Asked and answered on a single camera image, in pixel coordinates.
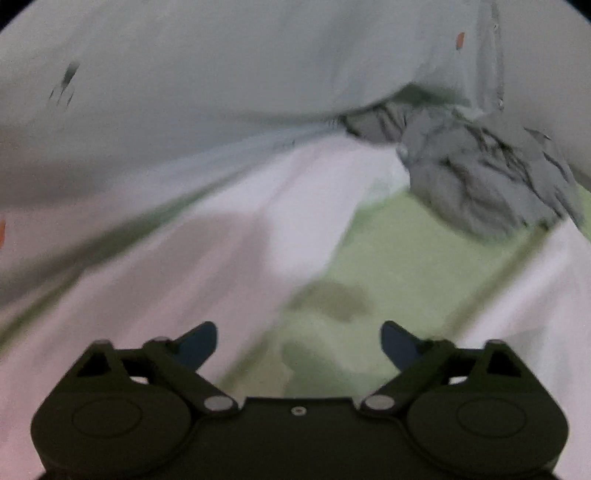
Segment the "white garment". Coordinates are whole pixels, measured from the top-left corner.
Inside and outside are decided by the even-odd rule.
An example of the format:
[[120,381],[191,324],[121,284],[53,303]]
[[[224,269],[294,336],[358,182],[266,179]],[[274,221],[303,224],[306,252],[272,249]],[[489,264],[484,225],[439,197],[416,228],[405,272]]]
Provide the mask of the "white garment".
[[[368,153],[287,155],[136,236],[101,263],[1,312],[1,475],[42,470],[29,436],[44,398],[93,340],[136,348],[200,322],[218,329],[201,372],[221,380],[273,329],[283,307],[318,280],[360,211]],[[453,337],[463,346],[509,343],[564,408],[571,425],[558,466],[590,475],[590,230],[545,230],[521,269]]]

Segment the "green checked bed sheet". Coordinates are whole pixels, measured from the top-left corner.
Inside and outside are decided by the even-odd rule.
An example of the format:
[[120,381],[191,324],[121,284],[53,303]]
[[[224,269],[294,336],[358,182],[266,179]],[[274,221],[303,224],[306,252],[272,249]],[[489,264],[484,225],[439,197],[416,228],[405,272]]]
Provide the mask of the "green checked bed sheet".
[[521,269],[546,233],[466,235],[403,194],[360,211],[325,274],[294,296],[221,380],[243,397],[356,397],[394,376],[380,347],[393,320],[451,338]]

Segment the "grey crumpled garment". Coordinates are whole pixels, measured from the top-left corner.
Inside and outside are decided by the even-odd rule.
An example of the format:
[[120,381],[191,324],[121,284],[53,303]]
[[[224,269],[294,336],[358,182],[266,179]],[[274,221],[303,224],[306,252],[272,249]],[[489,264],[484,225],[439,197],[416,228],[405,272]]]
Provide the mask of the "grey crumpled garment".
[[500,240],[584,221],[574,175],[552,140],[502,111],[470,117],[452,105],[388,101],[343,115],[342,124],[363,141],[396,146],[411,193],[470,235]]

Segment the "light blue carrot-print quilt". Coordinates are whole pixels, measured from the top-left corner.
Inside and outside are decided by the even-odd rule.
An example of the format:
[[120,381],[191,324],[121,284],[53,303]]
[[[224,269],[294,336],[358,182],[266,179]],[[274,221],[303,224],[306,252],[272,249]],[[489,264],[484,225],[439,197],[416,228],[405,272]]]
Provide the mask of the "light blue carrot-print quilt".
[[504,93],[494,1],[36,1],[1,33],[1,301],[392,97]]

